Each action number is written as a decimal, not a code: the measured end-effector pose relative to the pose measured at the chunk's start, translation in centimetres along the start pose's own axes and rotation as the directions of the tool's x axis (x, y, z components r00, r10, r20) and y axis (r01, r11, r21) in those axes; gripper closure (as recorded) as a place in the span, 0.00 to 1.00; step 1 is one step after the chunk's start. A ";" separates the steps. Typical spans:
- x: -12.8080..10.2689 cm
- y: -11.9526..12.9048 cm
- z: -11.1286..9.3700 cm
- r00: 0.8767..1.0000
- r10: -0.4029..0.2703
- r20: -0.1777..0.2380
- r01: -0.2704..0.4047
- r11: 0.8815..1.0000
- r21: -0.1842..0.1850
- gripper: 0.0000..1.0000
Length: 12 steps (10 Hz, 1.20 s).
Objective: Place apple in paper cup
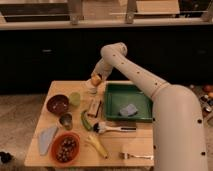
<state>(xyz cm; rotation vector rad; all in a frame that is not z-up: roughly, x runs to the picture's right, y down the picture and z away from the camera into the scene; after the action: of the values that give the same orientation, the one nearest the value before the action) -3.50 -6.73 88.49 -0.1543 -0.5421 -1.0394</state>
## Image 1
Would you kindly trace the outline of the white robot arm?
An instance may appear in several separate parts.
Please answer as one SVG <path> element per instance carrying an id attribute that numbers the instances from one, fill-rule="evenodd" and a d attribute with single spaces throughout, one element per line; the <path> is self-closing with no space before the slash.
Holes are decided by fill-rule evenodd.
<path id="1" fill-rule="evenodd" d="M 153 101 L 154 171 L 208 171 L 202 108 L 195 93 L 171 84 L 126 58 L 127 46 L 105 45 L 93 70 L 119 70 Z"/>

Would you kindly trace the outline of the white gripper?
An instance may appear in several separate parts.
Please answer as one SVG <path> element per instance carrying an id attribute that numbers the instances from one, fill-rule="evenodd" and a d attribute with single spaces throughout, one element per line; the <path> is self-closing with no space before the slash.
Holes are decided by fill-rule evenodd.
<path id="1" fill-rule="evenodd" d="M 92 76 L 99 75 L 103 81 L 109 76 L 108 66 L 104 60 L 99 60 L 91 73 Z"/>

